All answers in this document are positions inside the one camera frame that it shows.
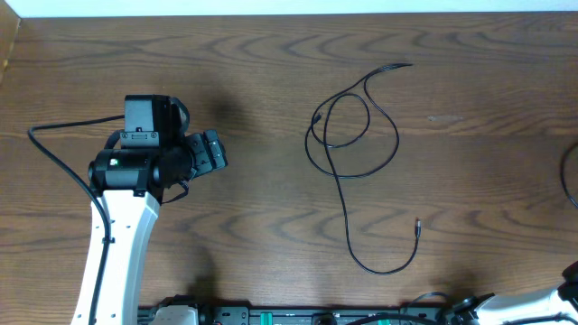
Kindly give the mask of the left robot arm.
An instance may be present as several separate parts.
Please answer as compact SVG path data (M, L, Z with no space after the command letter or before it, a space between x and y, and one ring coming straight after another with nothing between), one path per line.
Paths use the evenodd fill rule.
M75 324L135 324L146 251L163 193L227 166L214 130L188 135L176 97L128 95L125 126L89 165L89 252Z

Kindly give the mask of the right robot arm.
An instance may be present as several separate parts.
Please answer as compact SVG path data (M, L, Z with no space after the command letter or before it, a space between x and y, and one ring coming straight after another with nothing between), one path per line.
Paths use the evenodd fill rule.
M577 325L577 263L566 267L562 277L551 289L467 298L446 311L443 320L453 325Z

